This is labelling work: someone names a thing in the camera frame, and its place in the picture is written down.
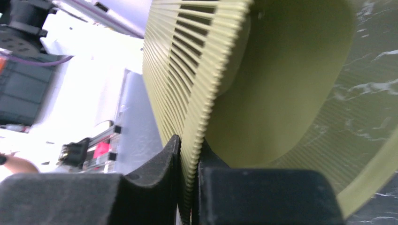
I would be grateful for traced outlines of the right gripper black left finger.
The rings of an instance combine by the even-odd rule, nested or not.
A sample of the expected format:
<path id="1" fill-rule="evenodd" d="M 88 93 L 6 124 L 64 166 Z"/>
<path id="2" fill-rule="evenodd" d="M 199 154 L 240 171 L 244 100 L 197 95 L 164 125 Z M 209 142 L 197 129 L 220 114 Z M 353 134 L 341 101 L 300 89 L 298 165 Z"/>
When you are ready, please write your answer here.
<path id="1" fill-rule="evenodd" d="M 3 225 L 173 225 L 179 136 L 127 175 L 20 173 L 0 185 Z"/>

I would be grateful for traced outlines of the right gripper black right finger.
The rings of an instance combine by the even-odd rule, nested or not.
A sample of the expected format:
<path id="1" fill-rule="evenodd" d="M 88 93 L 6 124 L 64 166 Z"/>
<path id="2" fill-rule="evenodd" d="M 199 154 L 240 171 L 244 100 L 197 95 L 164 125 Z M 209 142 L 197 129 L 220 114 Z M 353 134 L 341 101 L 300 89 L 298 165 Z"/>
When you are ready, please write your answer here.
<path id="1" fill-rule="evenodd" d="M 330 183 L 302 169 L 231 168 L 202 144 L 194 225 L 343 225 Z"/>

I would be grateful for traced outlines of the olive green slatted bin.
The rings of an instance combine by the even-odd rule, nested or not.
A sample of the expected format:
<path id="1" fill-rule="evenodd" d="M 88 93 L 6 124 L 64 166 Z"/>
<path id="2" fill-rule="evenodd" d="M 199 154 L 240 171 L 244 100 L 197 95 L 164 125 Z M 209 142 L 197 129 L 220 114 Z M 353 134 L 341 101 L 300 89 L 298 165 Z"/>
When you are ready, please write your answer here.
<path id="1" fill-rule="evenodd" d="M 344 222 L 398 170 L 395 0 L 154 0 L 143 78 L 181 140 L 185 225 L 204 142 L 231 168 L 321 173 Z"/>

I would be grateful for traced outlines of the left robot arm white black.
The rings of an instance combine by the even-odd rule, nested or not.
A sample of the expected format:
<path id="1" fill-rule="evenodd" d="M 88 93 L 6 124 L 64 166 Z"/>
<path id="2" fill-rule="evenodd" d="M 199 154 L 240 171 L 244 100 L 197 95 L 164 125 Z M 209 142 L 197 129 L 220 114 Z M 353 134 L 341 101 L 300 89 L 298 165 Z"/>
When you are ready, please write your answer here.
<path id="1" fill-rule="evenodd" d="M 36 57 L 45 53 L 40 41 L 49 14 L 56 14 L 49 0 L 2 0 L 0 2 L 0 47 L 17 55 Z"/>

